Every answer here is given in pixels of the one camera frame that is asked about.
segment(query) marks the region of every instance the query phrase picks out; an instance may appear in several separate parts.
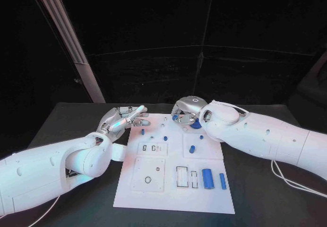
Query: robotic hand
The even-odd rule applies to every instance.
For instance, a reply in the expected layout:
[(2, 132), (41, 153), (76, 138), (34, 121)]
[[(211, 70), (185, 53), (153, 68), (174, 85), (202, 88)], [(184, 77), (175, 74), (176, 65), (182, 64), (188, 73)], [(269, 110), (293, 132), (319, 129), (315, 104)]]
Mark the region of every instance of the robotic hand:
[(212, 140), (256, 157), (297, 166), (327, 180), (327, 135), (249, 113), (231, 104), (214, 100), (207, 104), (195, 96), (175, 102), (171, 116), (181, 124), (192, 124), (198, 118)]
[(43, 204), (100, 176), (112, 142), (125, 128), (148, 126), (146, 108), (119, 107), (103, 115), (97, 130), (81, 138), (28, 149), (0, 160), (0, 216)]

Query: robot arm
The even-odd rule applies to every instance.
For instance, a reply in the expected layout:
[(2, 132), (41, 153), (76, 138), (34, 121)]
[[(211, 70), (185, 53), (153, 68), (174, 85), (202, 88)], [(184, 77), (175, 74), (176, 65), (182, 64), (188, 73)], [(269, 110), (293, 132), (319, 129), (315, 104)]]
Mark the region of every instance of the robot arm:
[(28, 149), (0, 160), (0, 216), (43, 204), (100, 176), (112, 158), (112, 142), (130, 126), (148, 126), (146, 108), (113, 108), (96, 132)]
[(256, 157), (297, 166), (327, 180), (327, 135), (295, 127), (269, 116), (249, 113), (230, 104), (217, 101), (207, 104), (194, 96), (181, 98), (175, 106), (171, 112), (175, 122), (181, 123), (181, 111), (189, 113), (198, 118), (212, 140), (225, 142)]

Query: blue battery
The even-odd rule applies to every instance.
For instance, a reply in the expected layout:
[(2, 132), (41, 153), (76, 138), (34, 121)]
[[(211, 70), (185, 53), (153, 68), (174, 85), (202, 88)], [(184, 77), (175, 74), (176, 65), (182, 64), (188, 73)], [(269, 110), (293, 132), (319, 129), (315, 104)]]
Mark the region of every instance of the blue battery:
[(221, 182), (221, 189), (225, 190), (224, 176), (223, 174), (218, 174), (218, 176), (220, 176), (220, 182)]
[(202, 169), (201, 170), (201, 176), (202, 176), (202, 185), (204, 189), (212, 189), (212, 174), (210, 169)]
[(189, 149), (188, 149), (188, 152), (189, 152), (189, 154), (192, 154), (194, 153), (194, 150), (195, 150), (195, 146), (189, 146)]

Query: black table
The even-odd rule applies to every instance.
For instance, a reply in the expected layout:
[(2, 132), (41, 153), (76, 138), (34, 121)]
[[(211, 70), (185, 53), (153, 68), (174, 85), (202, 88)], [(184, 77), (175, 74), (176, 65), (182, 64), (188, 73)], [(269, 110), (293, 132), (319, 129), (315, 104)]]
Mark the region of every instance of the black table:
[[(136, 104), (58, 103), (30, 143), (30, 148), (83, 137), (94, 131), (100, 117), (112, 107)], [(169, 104), (146, 104), (148, 113), (166, 114)], [(297, 125), (283, 105), (240, 105), (247, 111), (269, 115)], [(126, 144), (129, 131), (116, 141)], [(269, 160), (251, 157), (221, 144), (234, 215), (184, 211), (113, 208), (120, 162), (110, 161), (99, 178), (60, 196), (44, 218), (34, 226), (327, 226), (327, 199), (290, 188), (270, 172)], [(327, 182), (308, 171), (279, 163), (285, 177), (327, 193)], [(53, 201), (9, 214), (0, 226), (25, 227), (40, 217)]]

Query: black wall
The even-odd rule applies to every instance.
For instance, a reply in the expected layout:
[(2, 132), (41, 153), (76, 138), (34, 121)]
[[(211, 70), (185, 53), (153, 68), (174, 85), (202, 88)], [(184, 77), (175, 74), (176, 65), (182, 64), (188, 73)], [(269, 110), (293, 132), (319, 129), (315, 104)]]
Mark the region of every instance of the black wall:
[(90, 102), (35, 1), (2, 11), (0, 157), (27, 147), (57, 102)]
[(113, 103), (282, 103), (327, 40), (322, 0), (63, 4)]

